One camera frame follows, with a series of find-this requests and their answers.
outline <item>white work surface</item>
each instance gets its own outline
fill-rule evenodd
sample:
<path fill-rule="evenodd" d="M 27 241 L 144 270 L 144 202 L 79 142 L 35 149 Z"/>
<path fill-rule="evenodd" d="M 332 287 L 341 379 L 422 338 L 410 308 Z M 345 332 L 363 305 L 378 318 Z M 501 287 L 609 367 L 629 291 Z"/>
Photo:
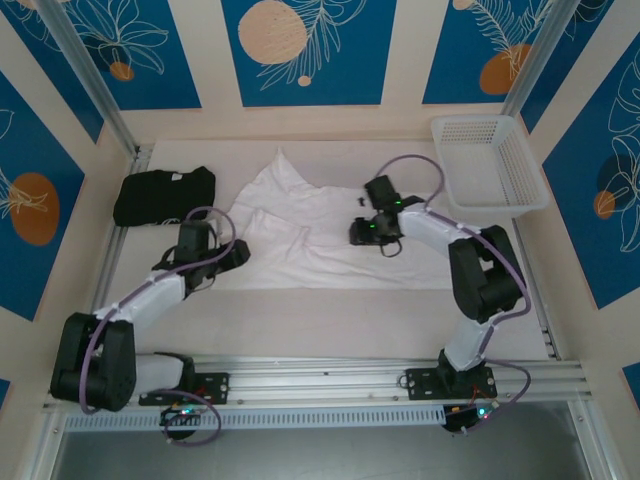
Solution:
<path fill-rule="evenodd" d="M 217 176 L 215 206 L 228 210 L 242 187 L 273 161 L 278 146 L 316 186 L 361 188 L 394 156 L 436 158 L 433 144 L 423 141 L 183 140 L 157 143 L 149 170 L 208 167 Z M 419 160 L 397 163 L 388 174 L 401 191 L 433 191 L 437 185 L 433 170 Z M 503 226 L 517 249 L 510 222 Z M 139 285 L 177 234 L 177 226 L 128 229 L 109 302 Z M 436 358 L 461 316 L 449 290 L 206 290 L 137 332 L 136 348 L 192 355 Z M 487 356 L 548 359 L 535 312 L 500 325 Z"/>

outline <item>white laundry basket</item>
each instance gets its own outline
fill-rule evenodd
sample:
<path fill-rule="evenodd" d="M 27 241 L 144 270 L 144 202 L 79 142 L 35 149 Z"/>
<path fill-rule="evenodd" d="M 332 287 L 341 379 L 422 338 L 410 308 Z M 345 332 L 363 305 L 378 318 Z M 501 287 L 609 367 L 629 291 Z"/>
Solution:
<path fill-rule="evenodd" d="M 513 117 L 437 117 L 431 131 L 454 215 L 515 218 L 549 203 L 540 167 Z"/>

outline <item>orange circle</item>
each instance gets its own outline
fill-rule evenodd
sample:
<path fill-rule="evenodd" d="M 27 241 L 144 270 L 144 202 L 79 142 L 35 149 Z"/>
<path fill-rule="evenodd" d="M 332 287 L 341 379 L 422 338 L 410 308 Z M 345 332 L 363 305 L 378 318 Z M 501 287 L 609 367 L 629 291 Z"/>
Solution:
<path fill-rule="evenodd" d="M 508 52 L 500 52 L 489 60 L 480 74 L 480 88 L 487 95 L 509 93 L 531 45 L 515 45 Z"/>
<path fill-rule="evenodd" d="M 133 68 L 122 62 L 113 62 L 109 66 L 109 71 L 116 80 L 120 80 L 121 82 L 130 82 L 134 77 Z"/>
<path fill-rule="evenodd" d="M 475 0 L 453 0 L 451 3 L 456 10 L 466 10 L 475 3 Z"/>
<path fill-rule="evenodd" d="M 252 6 L 240 19 L 238 37 L 247 55 L 263 65 L 293 60 L 307 45 L 302 18 L 279 0 L 263 0 Z"/>
<path fill-rule="evenodd" d="M 596 195 L 593 201 L 593 209 L 596 211 L 596 215 L 602 220 L 606 220 L 616 210 L 616 198 L 613 193 L 603 190 Z"/>
<path fill-rule="evenodd" d="M 23 194 L 37 207 L 22 201 Z M 20 238 L 36 247 L 48 244 L 60 220 L 60 201 L 53 183 L 39 173 L 23 173 L 13 182 L 9 198 L 16 202 L 11 208 L 11 223 Z"/>

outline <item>white cloth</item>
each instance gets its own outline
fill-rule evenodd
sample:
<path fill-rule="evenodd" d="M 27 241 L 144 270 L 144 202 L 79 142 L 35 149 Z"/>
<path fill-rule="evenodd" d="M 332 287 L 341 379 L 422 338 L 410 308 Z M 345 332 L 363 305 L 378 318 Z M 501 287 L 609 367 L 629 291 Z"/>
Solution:
<path fill-rule="evenodd" d="M 246 185 L 229 211 L 250 260 L 220 275 L 215 289 L 450 289 L 449 262 L 426 245 L 402 239 L 403 252 L 385 258 L 378 247 L 349 244 L 364 192 L 307 183 L 278 152 Z M 396 245 L 386 247 L 392 254 Z"/>

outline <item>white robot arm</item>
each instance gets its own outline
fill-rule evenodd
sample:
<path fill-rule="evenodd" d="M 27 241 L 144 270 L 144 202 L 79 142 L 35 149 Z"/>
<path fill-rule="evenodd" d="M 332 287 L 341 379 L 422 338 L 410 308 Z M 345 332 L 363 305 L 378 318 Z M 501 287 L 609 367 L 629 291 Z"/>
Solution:
<path fill-rule="evenodd" d="M 210 249 L 210 229 L 205 221 L 185 221 L 178 244 L 165 252 L 142 285 L 120 302 L 67 319 L 51 379 L 55 398 L 80 402 L 83 408 L 86 403 L 118 411 L 134 394 L 176 387 L 193 390 L 192 360 L 170 353 L 136 355 L 134 329 L 149 327 L 205 279 L 246 263 L 251 255 L 246 242 L 236 239 Z"/>
<path fill-rule="evenodd" d="M 523 296 L 524 279 L 505 230 L 457 223 L 421 198 L 402 199 L 387 176 L 368 182 L 365 190 L 378 213 L 355 219 L 349 232 L 352 245 L 383 247 L 410 237 L 449 259 L 453 295 L 466 318 L 459 320 L 440 353 L 436 373 L 441 398 L 470 398 L 474 382 L 490 373 L 484 350 L 494 324 Z"/>

